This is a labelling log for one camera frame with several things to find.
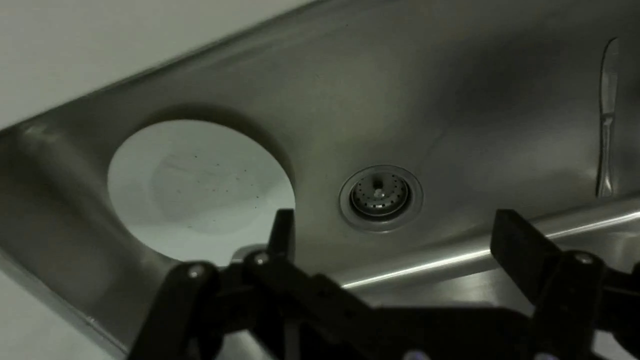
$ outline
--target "metal drain cover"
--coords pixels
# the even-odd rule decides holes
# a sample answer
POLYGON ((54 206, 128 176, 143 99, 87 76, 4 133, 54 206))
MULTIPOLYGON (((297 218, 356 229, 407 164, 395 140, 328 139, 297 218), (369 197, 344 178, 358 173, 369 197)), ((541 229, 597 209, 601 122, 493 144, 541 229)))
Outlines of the metal drain cover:
POLYGON ((341 211, 358 230, 390 232, 410 222, 423 209, 423 188, 414 175, 399 167, 372 167, 343 188, 341 211))
POLYGON ((407 209, 410 197, 407 180, 386 173, 362 178, 352 191, 350 202, 365 218, 388 221, 407 209))

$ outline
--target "stainless steel sink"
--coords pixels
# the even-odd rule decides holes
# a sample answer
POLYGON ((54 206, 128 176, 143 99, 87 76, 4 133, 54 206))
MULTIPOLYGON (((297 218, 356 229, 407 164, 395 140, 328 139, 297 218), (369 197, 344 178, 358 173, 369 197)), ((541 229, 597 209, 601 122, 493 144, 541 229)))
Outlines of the stainless steel sink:
POLYGON ((514 307, 493 276, 480 299, 454 280, 494 267, 487 235, 498 209, 628 269, 640 258, 638 16, 635 0, 317 3, 4 130, 0 247, 21 279, 127 351, 175 261, 115 215, 111 159, 144 127, 197 118, 283 163, 297 191, 297 262, 347 288, 440 282, 456 301, 514 307), (617 195, 597 198, 613 38, 617 195), (376 167, 417 183, 419 209, 396 226, 358 226, 341 209, 344 186, 376 167))

